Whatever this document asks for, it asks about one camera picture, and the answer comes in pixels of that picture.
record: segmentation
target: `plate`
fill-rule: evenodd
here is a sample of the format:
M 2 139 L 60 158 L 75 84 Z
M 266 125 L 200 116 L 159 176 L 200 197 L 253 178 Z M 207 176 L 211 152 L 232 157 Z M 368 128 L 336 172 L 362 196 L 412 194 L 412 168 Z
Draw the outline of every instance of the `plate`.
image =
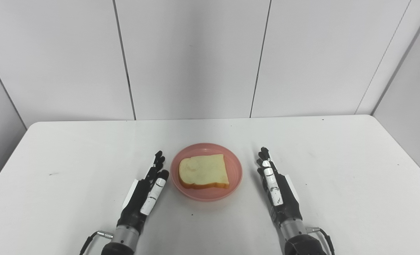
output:
M 191 158 L 196 155 L 215 155 L 223 154 L 226 164 L 227 177 L 229 179 L 229 188 L 208 188 L 208 189 L 185 189 L 179 181 L 179 165 L 184 158 Z M 197 143 L 181 150 L 171 163 L 171 176 L 177 189 L 184 195 L 197 201 L 210 202 L 227 197 L 241 182 L 243 172 L 241 163 L 230 150 L 214 143 Z

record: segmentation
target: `white bread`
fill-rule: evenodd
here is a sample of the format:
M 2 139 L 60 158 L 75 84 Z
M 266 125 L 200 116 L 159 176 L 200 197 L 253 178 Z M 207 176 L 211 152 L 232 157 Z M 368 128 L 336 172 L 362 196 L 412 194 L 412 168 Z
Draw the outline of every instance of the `white bread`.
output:
M 224 155 L 198 155 L 184 158 L 179 165 L 179 180 L 187 189 L 229 188 Z

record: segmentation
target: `white table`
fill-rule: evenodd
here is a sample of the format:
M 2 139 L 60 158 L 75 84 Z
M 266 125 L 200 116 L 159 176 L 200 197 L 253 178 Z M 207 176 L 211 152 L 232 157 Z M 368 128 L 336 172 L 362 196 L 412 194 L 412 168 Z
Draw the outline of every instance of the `white table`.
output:
M 169 180 L 136 254 L 281 254 L 255 171 L 262 146 L 293 180 L 305 225 L 325 229 L 336 254 L 420 254 L 420 169 L 374 118 L 357 115 L 36 123 L 0 174 L 0 255 L 78 254 L 89 234 L 114 230 L 157 150 L 169 168 L 198 142 L 237 155 L 240 186 L 197 202 Z

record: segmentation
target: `cable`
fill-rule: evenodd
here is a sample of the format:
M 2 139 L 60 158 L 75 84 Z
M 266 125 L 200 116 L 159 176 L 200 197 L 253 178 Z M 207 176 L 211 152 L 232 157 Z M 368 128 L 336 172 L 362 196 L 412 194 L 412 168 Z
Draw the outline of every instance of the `cable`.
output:
M 94 234 L 91 234 L 89 237 L 87 237 L 86 242 L 84 242 L 83 247 L 81 248 L 81 251 L 79 252 L 79 255 L 83 255 L 84 252 L 87 250 L 87 247 L 89 246 L 90 242 L 92 242 L 92 239 L 97 235 L 96 231 Z
M 325 236 L 325 240 L 328 243 L 328 248 L 330 248 L 331 255 L 334 255 L 333 242 L 331 242 L 330 236 L 325 231 L 323 231 L 323 229 L 321 229 L 321 228 L 319 228 L 319 231 L 323 234 L 323 236 Z

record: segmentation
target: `robotic hand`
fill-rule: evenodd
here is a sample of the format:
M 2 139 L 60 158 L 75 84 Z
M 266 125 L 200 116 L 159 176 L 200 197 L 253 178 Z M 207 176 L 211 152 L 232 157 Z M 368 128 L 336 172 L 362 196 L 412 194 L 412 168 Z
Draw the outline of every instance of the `robotic hand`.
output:
M 299 203 L 292 192 L 287 179 L 278 173 L 270 158 L 268 149 L 261 148 L 257 163 L 257 172 L 262 178 L 262 185 L 271 203 L 270 216 L 278 225 L 286 239 L 285 255 L 326 255 L 319 240 L 308 235 L 320 231 L 328 242 L 331 254 L 334 255 L 330 236 L 320 228 L 305 228 L 300 213 Z
M 162 170 L 164 161 L 163 152 L 157 152 L 147 176 L 137 183 L 134 182 L 129 192 L 132 192 L 131 198 L 121 212 L 114 235 L 105 231 L 95 232 L 87 238 L 80 255 L 84 254 L 95 235 L 111 239 L 111 242 L 103 247 L 102 255 L 134 254 L 147 216 L 155 206 L 169 177 L 169 172 Z

